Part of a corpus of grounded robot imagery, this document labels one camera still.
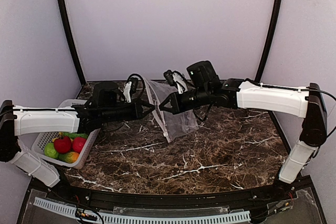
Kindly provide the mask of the black front rail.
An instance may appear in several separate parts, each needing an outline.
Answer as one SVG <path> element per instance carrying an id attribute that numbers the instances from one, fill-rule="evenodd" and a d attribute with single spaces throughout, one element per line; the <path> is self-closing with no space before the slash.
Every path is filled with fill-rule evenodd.
<path id="1" fill-rule="evenodd" d="M 103 190 L 93 190 L 61 183 L 50 191 L 43 183 L 36 186 L 56 199 L 56 194 L 70 202 L 80 204 L 94 210 L 113 209 L 114 207 L 134 207 L 145 209 L 191 209 L 206 207 L 228 206 L 230 209 L 260 210 L 266 209 L 267 204 L 279 200 L 289 200 L 289 193 L 294 199 L 299 197 L 300 190 L 315 192 L 311 177 L 301 176 L 292 185 L 285 186 L 280 191 L 280 185 L 268 185 L 252 189 L 234 190 L 224 193 L 195 194 L 195 195 L 141 195 L 127 193 L 112 193 Z"/>

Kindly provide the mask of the clear zip top bag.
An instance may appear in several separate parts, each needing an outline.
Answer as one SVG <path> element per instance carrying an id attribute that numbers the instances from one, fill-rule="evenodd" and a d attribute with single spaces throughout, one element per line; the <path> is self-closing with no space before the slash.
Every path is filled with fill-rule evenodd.
<path id="1" fill-rule="evenodd" d="M 159 109 L 161 102 L 163 102 L 169 94 L 177 91 L 176 87 L 147 79 L 144 79 L 144 83 L 149 103 L 155 107 L 152 114 L 162 129 L 163 135 L 168 143 L 177 137 L 193 133 L 199 129 L 196 117 L 192 111 L 173 115 L 172 113 Z"/>

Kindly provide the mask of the red toy fruit front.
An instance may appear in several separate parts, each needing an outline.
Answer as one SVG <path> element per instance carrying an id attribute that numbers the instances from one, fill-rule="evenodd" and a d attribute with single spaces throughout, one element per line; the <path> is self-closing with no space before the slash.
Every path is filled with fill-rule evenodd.
<path id="1" fill-rule="evenodd" d="M 75 137 L 72 142 L 72 150 L 80 153 L 86 143 L 86 139 L 83 137 Z"/>

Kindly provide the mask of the white plastic basket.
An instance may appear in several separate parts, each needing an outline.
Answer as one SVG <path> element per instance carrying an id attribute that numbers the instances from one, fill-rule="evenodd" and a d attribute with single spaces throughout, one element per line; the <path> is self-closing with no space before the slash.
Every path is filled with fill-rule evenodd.
<path id="1" fill-rule="evenodd" d="M 32 151 L 56 165 L 82 169 L 100 130 L 89 135 L 68 132 L 40 133 Z"/>

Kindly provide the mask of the black frame post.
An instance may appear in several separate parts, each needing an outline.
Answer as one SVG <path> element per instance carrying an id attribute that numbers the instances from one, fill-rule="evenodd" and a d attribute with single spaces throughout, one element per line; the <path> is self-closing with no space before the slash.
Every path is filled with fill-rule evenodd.
<path id="1" fill-rule="evenodd" d="M 265 67 L 267 64 L 268 56 L 270 53 L 272 41 L 274 38 L 276 26 L 277 26 L 277 21 L 278 21 L 278 16 L 280 12 L 280 7 L 281 7 L 281 2 L 282 0 L 274 0 L 274 4 L 272 7 L 272 12 L 271 12 L 271 17 L 270 17 L 270 22 L 269 22 L 269 27 L 267 31 L 267 36 L 265 39 L 265 44 L 263 47 L 263 51 L 261 54 L 260 62 L 258 65 L 258 69 L 255 75 L 255 81 L 260 82 L 263 76 L 263 73 L 265 71 Z"/>
<path id="2" fill-rule="evenodd" d="M 86 84 L 86 79 L 85 79 L 85 75 L 84 75 L 84 72 L 83 72 L 83 69 L 80 63 L 74 37 L 72 34 L 70 20 L 69 20 L 69 16 L 67 12 L 67 7 L 66 7 L 66 1 L 57 0 L 57 3 L 58 3 L 60 17 L 61 17 L 64 33 L 66 36 L 67 45 L 70 51 L 72 63 L 75 67 L 75 71 L 79 79 L 80 85 L 83 87 Z"/>

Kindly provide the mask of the red toy tomato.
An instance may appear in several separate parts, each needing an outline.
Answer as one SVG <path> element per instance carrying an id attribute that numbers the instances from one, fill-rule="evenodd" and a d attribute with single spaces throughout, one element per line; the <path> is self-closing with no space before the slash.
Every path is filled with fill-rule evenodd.
<path id="1" fill-rule="evenodd" d="M 60 154 L 68 153 L 72 147 L 71 139 L 67 136 L 64 136 L 63 138 L 57 138 L 54 140 L 54 147 Z"/>

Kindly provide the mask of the black right frame post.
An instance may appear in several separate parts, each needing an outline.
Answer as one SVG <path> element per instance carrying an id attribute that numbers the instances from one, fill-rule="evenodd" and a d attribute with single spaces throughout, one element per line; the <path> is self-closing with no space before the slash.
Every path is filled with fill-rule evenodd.
<path id="1" fill-rule="evenodd" d="M 258 65 L 258 69 L 255 75 L 255 81 L 260 82 L 263 76 L 263 73 L 265 71 L 265 67 L 267 64 L 268 56 L 270 53 L 272 41 L 274 38 L 276 26 L 277 26 L 277 21 L 278 21 L 278 16 L 280 12 L 280 7 L 281 7 L 281 2 L 282 0 L 274 0 L 274 4 L 272 7 L 272 12 L 271 12 L 271 17 L 270 17 L 270 22 L 269 22 L 269 27 L 267 31 L 267 36 L 265 39 L 265 44 L 263 47 L 263 51 L 261 54 L 260 62 Z"/>

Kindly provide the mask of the black left frame post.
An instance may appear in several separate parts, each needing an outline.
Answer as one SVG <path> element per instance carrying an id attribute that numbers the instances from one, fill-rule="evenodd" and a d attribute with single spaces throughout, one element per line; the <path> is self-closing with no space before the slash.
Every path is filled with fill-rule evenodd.
<path id="1" fill-rule="evenodd" d="M 70 20 L 69 20 L 69 16 L 67 12 L 67 7 L 66 7 L 66 1 L 57 0 L 57 3 L 58 3 L 60 17 L 61 17 L 64 33 L 66 36 L 67 45 L 70 51 L 72 63 L 75 67 L 75 71 L 79 79 L 80 85 L 83 87 L 86 84 L 86 79 L 85 79 L 85 75 L 84 75 L 84 72 L 83 72 L 83 69 L 80 63 L 74 37 L 72 34 Z"/>

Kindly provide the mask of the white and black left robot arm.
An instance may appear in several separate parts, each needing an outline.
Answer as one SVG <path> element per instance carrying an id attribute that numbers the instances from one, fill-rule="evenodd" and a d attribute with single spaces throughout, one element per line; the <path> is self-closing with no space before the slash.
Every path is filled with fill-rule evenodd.
<path id="1" fill-rule="evenodd" d="M 140 95 L 133 98 L 136 88 L 134 81 L 128 81 L 124 90 L 113 81 L 102 82 L 94 86 L 84 104 L 58 108 L 27 108 L 5 100 L 1 105 L 1 162 L 11 163 L 54 187 L 61 180 L 56 167 L 34 154 L 19 136 L 45 132 L 89 134 L 105 123 L 143 119 L 155 107 Z"/>

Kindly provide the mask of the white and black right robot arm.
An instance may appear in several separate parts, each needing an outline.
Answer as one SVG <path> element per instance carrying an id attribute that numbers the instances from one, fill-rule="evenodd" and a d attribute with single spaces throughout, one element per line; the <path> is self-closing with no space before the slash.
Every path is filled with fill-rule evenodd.
<path id="1" fill-rule="evenodd" d="M 279 181 L 291 184 L 301 170 L 333 133 L 328 131 L 327 110 L 323 100 L 325 91 L 311 83 L 308 87 L 284 87 L 258 83 L 251 79 L 227 79 L 221 82 L 211 62 L 190 65 L 188 81 L 177 71 L 164 73 L 169 85 L 178 91 L 160 103 L 161 111 L 180 114 L 201 106 L 229 109 L 260 109 L 290 114 L 303 119 L 302 131 L 288 158 L 282 165 Z"/>

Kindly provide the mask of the green orange toy mango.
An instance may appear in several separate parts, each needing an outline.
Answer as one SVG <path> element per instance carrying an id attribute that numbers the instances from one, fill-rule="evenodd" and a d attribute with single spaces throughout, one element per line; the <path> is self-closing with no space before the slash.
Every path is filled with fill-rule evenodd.
<path id="1" fill-rule="evenodd" d="M 77 152 L 68 152 L 64 154 L 59 154 L 58 159 L 62 162 L 72 164 L 77 161 L 79 153 Z"/>

